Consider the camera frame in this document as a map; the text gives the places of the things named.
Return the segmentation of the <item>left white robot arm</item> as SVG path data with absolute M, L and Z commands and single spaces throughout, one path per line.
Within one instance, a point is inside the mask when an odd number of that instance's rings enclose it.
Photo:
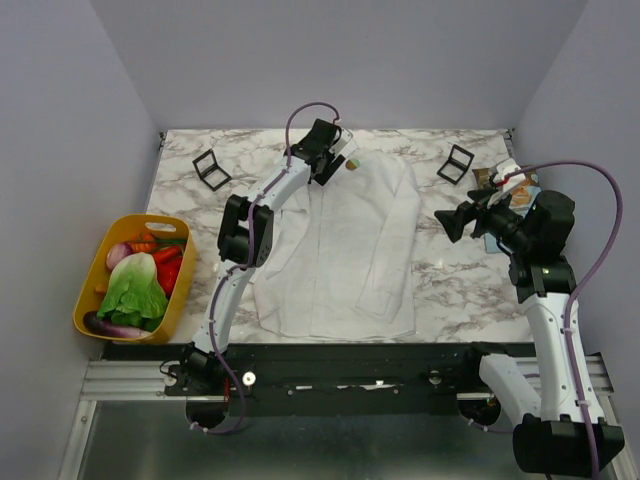
M 352 140 L 353 134 L 337 121 L 316 120 L 296 143 L 286 128 L 285 152 L 275 171 L 249 194 L 227 200 L 217 240 L 220 264 L 215 288 L 201 326 L 180 359 L 187 382 L 197 393 L 212 394 L 228 381 L 244 395 L 243 382 L 224 353 L 249 280 L 272 252 L 275 214 L 309 183 L 326 184 L 346 160 Z

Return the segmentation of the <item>white button shirt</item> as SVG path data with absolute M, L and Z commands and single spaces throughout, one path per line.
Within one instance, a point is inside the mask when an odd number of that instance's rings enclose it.
M 411 259 L 421 210 L 404 160 L 360 149 L 326 185 L 275 214 L 272 251 L 252 279 L 262 328 L 291 338 L 390 339 L 415 330 Z

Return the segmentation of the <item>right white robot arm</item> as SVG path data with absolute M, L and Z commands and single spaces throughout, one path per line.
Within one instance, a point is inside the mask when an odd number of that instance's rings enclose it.
M 520 216 L 508 198 L 492 203 L 493 193 L 472 190 L 467 201 L 435 217 L 451 242 L 472 224 L 473 237 L 493 236 L 508 255 L 509 278 L 535 344 L 540 386 L 534 388 L 505 353 L 464 362 L 461 382 L 474 392 L 489 387 L 497 397 L 513 424 L 513 452 L 522 471 L 596 479 L 625 439 L 621 427 L 605 418 L 582 349 L 577 283 L 563 254 L 575 203 L 543 191 Z

